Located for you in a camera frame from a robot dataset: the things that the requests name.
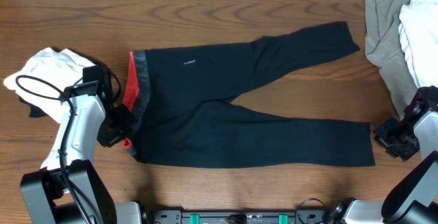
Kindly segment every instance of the wooden table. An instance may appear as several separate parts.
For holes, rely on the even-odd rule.
[[[130,50],[248,42],[332,21],[348,21],[360,52],[290,73],[235,104],[286,117],[371,121],[376,127],[395,110],[377,67],[363,54],[364,0],[2,0],[0,76],[16,72],[45,47],[69,48],[104,62],[124,86]],[[39,169],[59,125],[49,117],[28,118],[29,108],[3,85],[0,96],[0,223],[28,223],[20,180]],[[393,159],[374,141],[373,150],[377,166],[365,168],[192,169],[140,164],[122,145],[98,145],[94,165],[114,201],[278,210],[294,209],[308,197],[331,206],[346,197],[384,199],[420,162],[419,154],[408,162]]]

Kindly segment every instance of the pant leg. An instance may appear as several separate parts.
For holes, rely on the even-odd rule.
[[[138,132],[141,162],[202,168],[285,163],[374,166],[370,124],[287,119],[222,101]]]
[[[298,69],[358,51],[345,22],[330,23],[254,42],[144,52],[151,94],[162,110],[230,99]]]

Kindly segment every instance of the white cloth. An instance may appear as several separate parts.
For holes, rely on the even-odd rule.
[[[438,0],[411,0],[399,18],[400,44],[415,85],[438,86]]]
[[[37,97],[25,92],[16,85],[16,77],[19,75],[38,77],[53,84],[60,90],[64,90],[65,87],[72,86],[81,79],[82,68],[93,65],[91,61],[73,53],[69,49],[64,49],[57,53],[51,48],[46,48],[32,56],[21,71],[7,77],[3,84],[10,90],[15,90],[27,102],[41,108],[42,111],[56,122],[61,123],[63,114],[68,111],[66,110],[67,107],[63,107],[59,101]],[[28,90],[41,95],[49,97],[59,97],[60,95],[51,87],[32,79],[20,79],[19,82]]]

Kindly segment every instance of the cloth pile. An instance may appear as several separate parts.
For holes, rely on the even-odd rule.
[[[28,75],[45,80],[60,90],[74,83],[80,83],[82,79],[82,68],[94,66],[94,63],[74,53],[70,49],[56,52],[51,48],[43,49],[32,56],[21,71],[7,77],[3,84],[20,96],[23,103],[31,106],[30,116],[43,116],[48,114],[56,122],[61,123],[62,116],[66,112],[59,101],[37,97],[19,88],[15,79],[19,75]],[[31,79],[21,79],[20,84],[28,90],[37,92],[48,97],[58,97],[59,93],[49,86]]]
[[[419,87],[438,84],[437,0],[365,0],[365,54],[399,117]]]

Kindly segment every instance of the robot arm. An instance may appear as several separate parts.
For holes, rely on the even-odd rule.
[[[423,87],[407,106],[399,123],[390,119],[376,130],[376,140],[393,157],[408,160],[420,150],[423,161],[385,201],[352,200],[337,208],[337,220],[347,224],[438,223],[438,88]]]
[[[123,104],[117,108],[112,105],[110,83],[106,69],[91,66],[83,69],[82,84],[64,90],[63,105],[69,111],[63,116],[52,150],[41,169],[24,175],[21,181],[21,192],[33,223],[85,223],[77,202],[91,223],[141,223],[139,205],[115,204],[92,165],[96,140],[111,147],[129,134],[135,122]],[[59,152],[64,135],[65,149]],[[69,192],[60,165],[62,152],[67,180],[73,186],[78,206],[75,203],[57,206],[53,202]]]

